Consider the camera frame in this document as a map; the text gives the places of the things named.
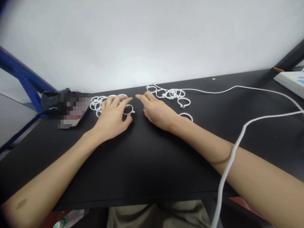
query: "forearm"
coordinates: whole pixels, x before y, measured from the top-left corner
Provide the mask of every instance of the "forearm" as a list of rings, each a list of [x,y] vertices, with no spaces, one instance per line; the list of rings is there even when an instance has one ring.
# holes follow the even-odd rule
[[[2,205],[13,228],[38,227],[50,213],[96,147],[88,134]]]
[[[226,168],[233,144],[202,129],[186,118],[171,132],[196,149],[220,174]],[[238,148],[227,182],[256,211],[276,227],[304,223],[304,183],[262,158]]]

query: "blue metal frame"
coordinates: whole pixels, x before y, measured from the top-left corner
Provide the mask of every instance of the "blue metal frame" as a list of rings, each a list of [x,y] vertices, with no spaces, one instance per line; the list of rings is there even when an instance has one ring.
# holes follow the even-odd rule
[[[42,112],[41,100],[37,91],[55,92],[56,90],[2,47],[0,47],[0,68],[20,81],[37,112]]]

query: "lap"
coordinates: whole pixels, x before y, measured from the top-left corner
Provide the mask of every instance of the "lap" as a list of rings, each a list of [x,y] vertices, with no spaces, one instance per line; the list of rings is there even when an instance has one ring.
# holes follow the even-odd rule
[[[201,200],[152,205],[110,207],[107,228],[210,227]]]

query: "black table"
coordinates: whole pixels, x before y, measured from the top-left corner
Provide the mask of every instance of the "black table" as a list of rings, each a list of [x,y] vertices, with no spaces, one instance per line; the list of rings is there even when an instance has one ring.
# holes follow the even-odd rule
[[[275,90],[304,100],[272,80],[272,70],[165,83],[163,88],[196,88],[211,92],[235,85]],[[151,124],[135,98],[145,86],[98,93],[134,97],[129,128],[102,145],[87,159],[59,200],[55,210],[181,201],[215,197],[220,175],[195,150],[174,135]],[[204,129],[234,143],[249,120],[297,111],[288,99],[270,92],[234,89],[222,94],[186,91],[191,105],[184,110],[176,99],[163,101],[177,113],[187,112]],[[57,129],[56,118],[42,120],[0,162],[4,200],[67,151],[97,117],[88,110],[78,127]],[[247,128],[241,147],[304,181],[304,116],[302,114],[259,120]],[[225,194],[235,195],[226,184]]]

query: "hand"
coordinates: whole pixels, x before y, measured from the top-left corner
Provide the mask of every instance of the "hand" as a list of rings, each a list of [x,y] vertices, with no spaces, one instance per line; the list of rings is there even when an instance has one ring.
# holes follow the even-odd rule
[[[108,97],[101,104],[101,115],[95,126],[90,130],[95,138],[96,146],[124,132],[132,122],[131,114],[122,121],[126,105],[132,100],[125,96]]]
[[[149,121],[165,131],[171,131],[172,126],[181,117],[163,101],[154,97],[150,91],[145,92],[144,95],[138,94],[136,98],[144,105],[143,111]]]

